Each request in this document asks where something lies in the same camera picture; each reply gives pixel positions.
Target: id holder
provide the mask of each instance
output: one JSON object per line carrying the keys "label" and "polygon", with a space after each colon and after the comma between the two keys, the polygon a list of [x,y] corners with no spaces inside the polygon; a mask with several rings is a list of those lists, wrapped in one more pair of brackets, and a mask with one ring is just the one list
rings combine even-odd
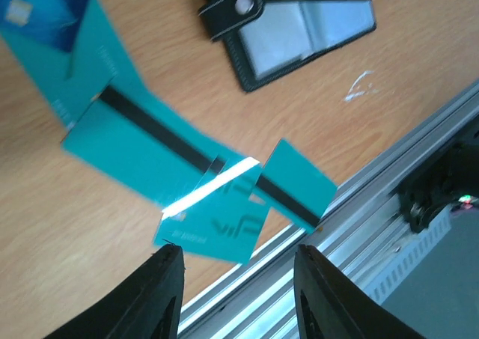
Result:
{"label": "id holder", "polygon": [[199,16],[252,92],[376,28],[371,0],[207,0]]}

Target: wooden table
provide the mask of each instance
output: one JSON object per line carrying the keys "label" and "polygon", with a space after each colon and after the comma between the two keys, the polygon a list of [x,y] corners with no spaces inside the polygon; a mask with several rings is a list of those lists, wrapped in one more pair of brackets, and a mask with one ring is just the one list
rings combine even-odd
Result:
{"label": "wooden table", "polygon": [[[204,0],[102,1],[182,116],[261,161],[285,137],[337,183],[479,76],[479,0],[374,0],[374,33],[248,95],[206,38]],[[0,59],[0,338],[39,338],[154,252],[159,210],[63,152],[64,129],[4,43]],[[371,91],[346,101],[365,71]],[[270,216],[259,244],[287,223]],[[231,265],[187,255],[186,267],[188,301]]]}

